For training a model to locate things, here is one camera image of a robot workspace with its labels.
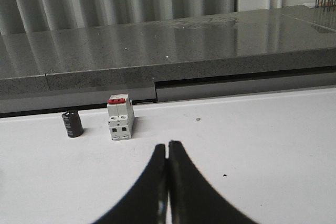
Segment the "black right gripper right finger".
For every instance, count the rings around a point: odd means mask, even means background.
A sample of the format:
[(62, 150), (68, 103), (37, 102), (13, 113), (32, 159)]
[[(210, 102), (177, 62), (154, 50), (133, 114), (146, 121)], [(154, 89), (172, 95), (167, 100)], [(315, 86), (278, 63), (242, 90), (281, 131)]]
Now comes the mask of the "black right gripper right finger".
[(173, 223), (255, 223), (203, 177), (179, 141), (169, 143)]

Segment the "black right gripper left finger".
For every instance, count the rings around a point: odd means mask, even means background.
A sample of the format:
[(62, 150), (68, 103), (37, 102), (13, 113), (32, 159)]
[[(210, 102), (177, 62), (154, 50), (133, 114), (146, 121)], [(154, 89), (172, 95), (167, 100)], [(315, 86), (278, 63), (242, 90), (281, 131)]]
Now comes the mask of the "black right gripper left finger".
[(95, 223), (166, 223), (167, 196), (165, 145), (158, 144), (131, 189)]

